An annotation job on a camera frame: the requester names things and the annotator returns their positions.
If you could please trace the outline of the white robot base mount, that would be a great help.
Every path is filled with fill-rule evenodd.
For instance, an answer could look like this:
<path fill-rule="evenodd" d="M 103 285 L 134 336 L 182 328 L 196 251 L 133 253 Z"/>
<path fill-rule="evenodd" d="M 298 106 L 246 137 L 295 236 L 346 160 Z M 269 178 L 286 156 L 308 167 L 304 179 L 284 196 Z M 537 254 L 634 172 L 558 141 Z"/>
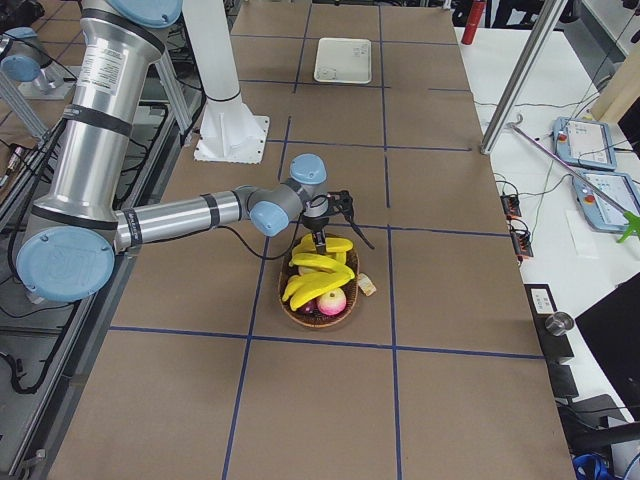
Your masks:
<path fill-rule="evenodd" d="M 208 100 L 194 158 L 204 162 L 259 164 L 269 127 L 270 118 L 254 115 L 240 98 L 226 102 Z"/>

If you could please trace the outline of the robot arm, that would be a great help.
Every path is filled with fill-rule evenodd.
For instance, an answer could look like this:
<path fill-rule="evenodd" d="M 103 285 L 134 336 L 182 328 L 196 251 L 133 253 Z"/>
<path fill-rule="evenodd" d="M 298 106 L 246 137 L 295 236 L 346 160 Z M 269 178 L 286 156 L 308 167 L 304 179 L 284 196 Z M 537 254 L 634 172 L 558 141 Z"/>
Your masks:
<path fill-rule="evenodd" d="M 272 190 L 242 186 L 166 204 L 115 210 L 113 200 L 148 68 L 166 55 L 183 20 L 204 90 L 195 156 L 258 163 L 269 121 L 244 103 L 219 1 L 89 1 L 86 50 L 73 101 L 52 144 L 60 151 L 49 192 L 30 210 L 16 269 L 33 295 L 72 302 L 99 291 L 118 253 L 145 243 L 250 220 L 265 236 L 284 230 L 326 193 L 323 160 L 296 157 Z"/>

